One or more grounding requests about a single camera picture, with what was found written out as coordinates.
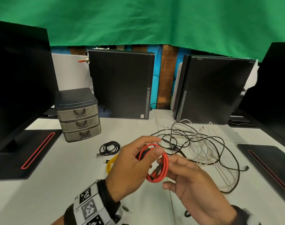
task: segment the red cable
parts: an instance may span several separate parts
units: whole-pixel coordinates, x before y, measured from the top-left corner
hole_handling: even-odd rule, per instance
[[[156,148],[156,147],[160,147],[158,144],[154,144],[154,143],[146,145],[146,146],[141,150],[141,152],[140,152],[140,154],[139,154],[139,156],[138,156],[138,160],[139,160],[139,161],[141,160],[141,155],[142,155],[143,151],[146,150],[146,149],[148,149],[149,146],[154,146],[154,147],[151,147],[151,148],[150,148],[150,151],[151,151],[152,149]],[[165,176],[166,176],[166,174],[167,174],[167,170],[169,169],[169,159],[168,159],[168,157],[167,157],[166,152],[164,152],[164,154],[162,155],[162,162],[161,162],[161,163],[162,163],[162,164],[160,164],[159,166],[162,166],[162,169],[160,170],[160,173],[159,173],[159,174],[156,174],[156,171],[155,171],[155,170],[152,172],[151,175],[147,174],[146,179],[147,179],[149,182],[156,183],[156,182],[162,181],[162,180],[165,178]]]

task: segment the person's left hand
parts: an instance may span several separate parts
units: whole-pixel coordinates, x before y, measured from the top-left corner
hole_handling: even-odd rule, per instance
[[[152,149],[141,161],[135,157],[145,144],[160,141],[161,139],[155,136],[141,136],[121,148],[110,173],[105,179],[107,189],[115,202],[119,202],[124,197],[134,193],[142,185],[150,166],[159,156],[163,155],[164,149],[161,147]]]

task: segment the monitor base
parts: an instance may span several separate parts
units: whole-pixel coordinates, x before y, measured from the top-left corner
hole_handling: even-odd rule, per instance
[[[24,130],[0,151],[0,180],[27,179],[62,130]]]
[[[270,145],[238,144],[237,147],[285,200],[285,153]]]

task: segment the fingernail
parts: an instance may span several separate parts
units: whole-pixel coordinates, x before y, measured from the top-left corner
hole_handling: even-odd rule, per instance
[[[160,156],[164,153],[164,149],[161,147],[158,147],[155,150],[156,150],[156,155],[158,155],[158,156]]]

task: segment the white table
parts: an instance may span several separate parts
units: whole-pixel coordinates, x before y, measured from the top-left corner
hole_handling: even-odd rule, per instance
[[[167,120],[167,118],[173,120],[172,112],[170,110],[156,110],[156,118],[159,130],[164,129],[164,127],[170,128],[173,123]],[[201,133],[207,134],[207,125],[193,125],[197,131],[199,131],[202,126],[204,126],[204,131]],[[238,143],[274,145],[283,152],[285,152],[285,147],[260,129],[231,128],[228,125],[214,125],[214,131],[218,136],[225,140],[226,146],[237,158],[241,169],[245,166],[250,167],[248,171],[241,172],[239,184],[232,193],[226,195],[227,200],[233,205],[247,208],[255,214],[264,225],[285,225],[285,202],[257,172],[236,145]],[[237,168],[234,159],[226,151],[225,154],[223,154],[221,161],[229,167]],[[213,166],[202,168],[210,174],[218,186],[225,185]],[[171,198],[176,225],[197,224],[191,217],[186,218],[184,216],[185,208],[176,195],[171,193]]]
[[[0,225],[49,225],[62,216],[74,197],[97,178],[106,177],[103,143],[115,140],[124,146],[141,135],[157,131],[155,111],[149,120],[101,118],[102,133],[87,140],[67,143],[61,135],[31,177],[0,181]],[[60,128],[58,120],[38,119],[28,129]],[[122,200],[130,209],[121,223],[174,225],[171,198],[162,183],[145,181]]]
[[[29,179],[0,181],[0,225],[51,224],[64,213],[74,196],[95,179],[106,176],[105,157],[96,158],[103,143],[115,140],[123,146],[141,135],[150,135],[163,129],[160,125],[171,127],[172,122],[166,118],[173,120],[171,111],[153,110],[149,120],[101,118],[102,133],[98,136],[74,143],[67,143],[64,136],[60,136]],[[203,133],[207,134],[207,125],[193,126],[198,131],[204,126]],[[29,129],[37,128],[60,128],[60,125],[58,120],[38,119],[29,126]],[[214,130],[218,136],[230,140],[226,141],[226,145],[241,167],[250,167],[247,172],[241,173],[241,180],[234,192],[226,196],[229,202],[248,208],[264,225],[285,225],[285,202],[248,162],[236,144],[274,145],[284,152],[285,147],[259,129],[215,125]],[[227,152],[222,161],[227,166],[236,167]],[[218,186],[223,185],[212,166],[204,169]],[[124,212],[121,223],[196,224],[191,217],[184,217],[185,208],[179,199],[174,193],[163,190],[161,183],[145,181],[137,192],[122,200],[122,205],[127,206],[131,213]]]

